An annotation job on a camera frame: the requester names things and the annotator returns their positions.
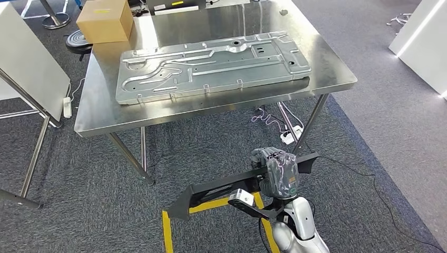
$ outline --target stainless steel table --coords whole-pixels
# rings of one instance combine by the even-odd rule
[[[287,31],[294,39],[313,69],[309,78],[136,105],[123,106],[115,100],[123,51],[274,31]],[[300,89],[302,82],[309,85]],[[145,126],[269,103],[278,103],[281,109],[281,101],[320,95],[297,141],[296,152],[329,93],[348,90],[356,82],[354,74],[290,0],[139,17],[135,18],[129,42],[94,45],[74,130],[82,137],[107,135],[137,172],[153,183],[145,165]],[[115,134],[133,128],[141,128],[142,164]]]

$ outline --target power strip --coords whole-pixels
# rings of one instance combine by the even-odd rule
[[[294,126],[294,130],[295,130],[296,137],[298,137],[298,139],[299,139],[301,137],[301,133],[303,132],[303,128],[299,125],[296,125],[296,126]],[[281,140],[287,145],[289,145],[295,141],[293,139],[292,133],[290,131],[282,133],[280,135],[280,137],[281,137]]]
[[[68,96],[62,100],[64,105],[64,117],[69,119],[71,118],[71,98]]]

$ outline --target gray carpet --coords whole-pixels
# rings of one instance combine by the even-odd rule
[[[294,1],[356,74],[336,101],[422,220],[447,248],[447,101],[388,49],[420,0]]]
[[[72,17],[78,14],[74,3],[67,10]],[[75,24],[47,31],[40,20],[27,23],[77,84],[87,59],[78,62],[63,44],[63,35],[75,30]],[[287,104],[306,119],[315,102],[309,98]],[[16,104],[21,102],[3,101],[0,108]],[[279,115],[273,106],[267,109]],[[161,210],[186,185],[248,170],[254,148],[292,149],[280,142],[274,126],[251,123],[253,115],[254,109],[246,109],[148,127],[148,164],[155,186],[139,179],[106,137],[82,139],[73,131],[75,115],[64,120],[62,128],[48,131],[29,193],[45,207],[29,210],[0,202],[0,252],[164,252]],[[0,188],[18,192],[42,120],[34,115],[0,122]],[[332,108],[324,110],[308,144],[371,173],[341,122]],[[138,155],[139,132],[119,136]],[[316,161],[313,174],[301,177],[299,193],[316,205],[316,227],[331,252],[437,252],[396,232],[372,183],[372,178],[324,159]],[[402,212],[378,189],[392,206],[397,225],[415,236]],[[173,220],[171,227],[175,252],[265,251],[257,220],[230,206],[195,213],[189,222]]]

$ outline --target cardboard box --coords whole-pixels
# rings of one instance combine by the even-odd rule
[[[127,0],[90,0],[76,24],[91,44],[127,41],[133,17]]]

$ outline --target stamped metal sheet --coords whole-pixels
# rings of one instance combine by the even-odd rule
[[[126,51],[120,60],[120,104],[274,85],[311,72],[286,32]]]

